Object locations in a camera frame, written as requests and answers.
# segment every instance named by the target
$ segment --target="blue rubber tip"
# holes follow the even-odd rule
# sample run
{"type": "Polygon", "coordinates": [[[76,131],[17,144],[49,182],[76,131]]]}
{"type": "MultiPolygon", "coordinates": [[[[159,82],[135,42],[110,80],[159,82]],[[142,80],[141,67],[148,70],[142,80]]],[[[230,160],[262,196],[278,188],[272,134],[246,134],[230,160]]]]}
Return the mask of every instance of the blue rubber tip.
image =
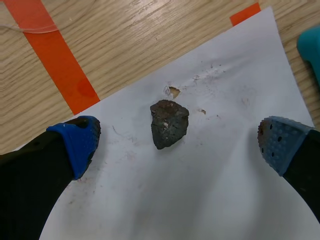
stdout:
{"type": "Polygon", "coordinates": [[[68,122],[50,126],[46,130],[62,135],[74,179],[81,178],[99,144],[101,127],[98,119],[94,116],[79,116],[68,122]]]}
{"type": "Polygon", "coordinates": [[[279,116],[262,120],[258,127],[260,152],[281,177],[312,127],[279,116]]]}

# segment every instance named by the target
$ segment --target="small rock chip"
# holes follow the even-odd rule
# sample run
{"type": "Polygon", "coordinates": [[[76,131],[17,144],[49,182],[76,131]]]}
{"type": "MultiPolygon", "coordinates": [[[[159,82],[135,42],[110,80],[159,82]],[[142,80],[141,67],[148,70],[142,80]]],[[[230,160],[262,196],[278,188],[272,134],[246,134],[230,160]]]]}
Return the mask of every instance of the small rock chip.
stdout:
{"type": "Polygon", "coordinates": [[[189,111],[185,107],[160,100],[150,110],[152,138],[157,149],[170,147],[187,134],[189,111]]]}

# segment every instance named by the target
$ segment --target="orange tape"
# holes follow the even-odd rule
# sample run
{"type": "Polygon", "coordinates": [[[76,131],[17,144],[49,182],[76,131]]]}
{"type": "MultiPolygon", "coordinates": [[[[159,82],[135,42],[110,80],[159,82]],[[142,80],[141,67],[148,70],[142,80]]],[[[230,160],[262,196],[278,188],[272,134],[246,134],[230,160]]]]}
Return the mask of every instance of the orange tape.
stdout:
{"type": "Polygon", "coordinates": [[[4,0],[4,3],[21,29],[52,31],[41,34],[24,32],[24,35],[73,114],[98,103],[97,93],[41,0],[4,0]]]}
{"type": "Polygon", "coordinates": [[[253,15],[259,13],[261,11],[259,3],[255,3],[246,9],[232,15],[230,17],[231,23],[233,26],[238,25],[239,23],[243,22],[244,20],[252,17],[253,15]]]}

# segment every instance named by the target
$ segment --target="table surface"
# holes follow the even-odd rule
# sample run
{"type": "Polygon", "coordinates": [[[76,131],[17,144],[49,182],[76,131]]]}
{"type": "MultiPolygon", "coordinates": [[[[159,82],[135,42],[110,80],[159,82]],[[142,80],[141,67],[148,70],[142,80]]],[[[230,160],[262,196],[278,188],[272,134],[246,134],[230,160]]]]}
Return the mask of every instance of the table surface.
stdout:
{"type": "MultiPolygon", "coordinates": [[[[97,0],[60,30],[102,100],[232,27],[229,17],[256,1],[97,0]]],[[[272,6],[287,58],[320,128],[320,91],[296,48],[320,24],[320,1],[260,0],[272,6]]],[[[22,32],[0,28],[3,49],[0,154],[73,116],[22,32]]]]}

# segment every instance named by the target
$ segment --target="paper sheet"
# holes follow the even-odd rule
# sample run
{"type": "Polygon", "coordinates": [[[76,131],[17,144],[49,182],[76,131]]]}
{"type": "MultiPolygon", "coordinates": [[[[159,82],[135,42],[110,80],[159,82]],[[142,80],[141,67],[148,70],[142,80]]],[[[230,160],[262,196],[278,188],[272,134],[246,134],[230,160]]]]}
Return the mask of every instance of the paper sheet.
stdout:
{"type": "Polygon", "coordinates": [[[99,148],[42,240],[319,239],[307,204],[259,152],[265,117],[313,126],[271,8],[81,115],[101,121],[99,148]],[[150,106],[172,99],[168,86],[181,91],[175,101],[189,110],[189,127],[157,150],[150,106]]]}

